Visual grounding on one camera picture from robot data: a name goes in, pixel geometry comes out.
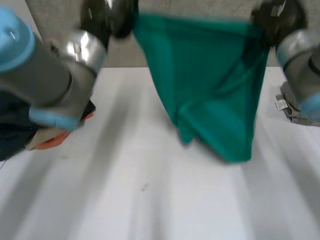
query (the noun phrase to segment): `gray wall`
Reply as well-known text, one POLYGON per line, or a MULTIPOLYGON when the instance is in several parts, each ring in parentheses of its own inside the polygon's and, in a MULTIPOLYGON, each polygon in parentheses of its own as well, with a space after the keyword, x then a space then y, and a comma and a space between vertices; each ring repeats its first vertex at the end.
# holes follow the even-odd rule
MULTIPOLYGON (((320 0, 304 0, 310 24, 320 30, 320 0)), ((82 0, 26 0, 45 42, 59 40, 78 21, 82 0)), ((248 18, 257 0, 140 0, 141 10, 178 16, 248 18)), ((276 66, 274 54, 269 66, 276 66)), ((145 67, 145 57, 132 37, 121 44, 111 42, 106 67, 145 67)))

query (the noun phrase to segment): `clothing label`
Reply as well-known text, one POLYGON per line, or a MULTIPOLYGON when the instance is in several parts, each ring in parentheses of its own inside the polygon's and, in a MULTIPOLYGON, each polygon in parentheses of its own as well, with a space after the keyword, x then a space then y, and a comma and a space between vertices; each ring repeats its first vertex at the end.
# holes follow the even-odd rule
POLYGON ((281 110, 283 110, 283 109, 288 108, 288 103, 287 103, 287 101, 284 100, 284 99, 281 99, 281 100, 277 101, 277 102, 275 103, 275 105, 276 105, 276 108, 278 109, 278 111, 281 111, 281 110))

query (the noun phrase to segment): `green cloth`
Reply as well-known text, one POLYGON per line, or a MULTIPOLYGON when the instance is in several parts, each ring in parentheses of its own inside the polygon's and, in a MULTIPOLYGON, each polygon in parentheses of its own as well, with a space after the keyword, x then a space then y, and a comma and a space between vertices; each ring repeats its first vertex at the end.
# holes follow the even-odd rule
POLYGON ((248 161, 269 53, 261 29, 140 14, 134 34, 182 141, 199 138, 228 162, 248 161))

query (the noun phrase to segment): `folded cloth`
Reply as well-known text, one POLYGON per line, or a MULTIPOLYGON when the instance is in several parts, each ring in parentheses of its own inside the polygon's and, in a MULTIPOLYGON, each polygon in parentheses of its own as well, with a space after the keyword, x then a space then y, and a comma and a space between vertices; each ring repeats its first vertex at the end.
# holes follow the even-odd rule
POLYGON ((288 107, 284 108, 283 112, 292 123, 305 126, 320 126, 320 122, 311 122, 305 115, 302 114, 295 94, 293 93, 288 81, 282 84, 280 91, 281 94, 277 95, 275 98, 278 101, 286 101, 288 107))
POLYGON ((134 34, 182 141, 248 161, 269 49, 247 22, 140 14, 134 34))

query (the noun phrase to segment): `pile of clothes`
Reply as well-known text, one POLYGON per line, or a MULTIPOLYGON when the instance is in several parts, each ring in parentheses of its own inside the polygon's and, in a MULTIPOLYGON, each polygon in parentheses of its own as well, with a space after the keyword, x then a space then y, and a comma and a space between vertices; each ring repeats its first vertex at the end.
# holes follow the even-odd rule
MULTIPOLYGON (((68 136, 57 128, 39 126, 29 120, 30 105, 20 98, 0 91, 0 162, 23 149, 47 149, 55 147, 68 136)), ((89 101, 82 119, 92 116, 96 109, 89 101)))

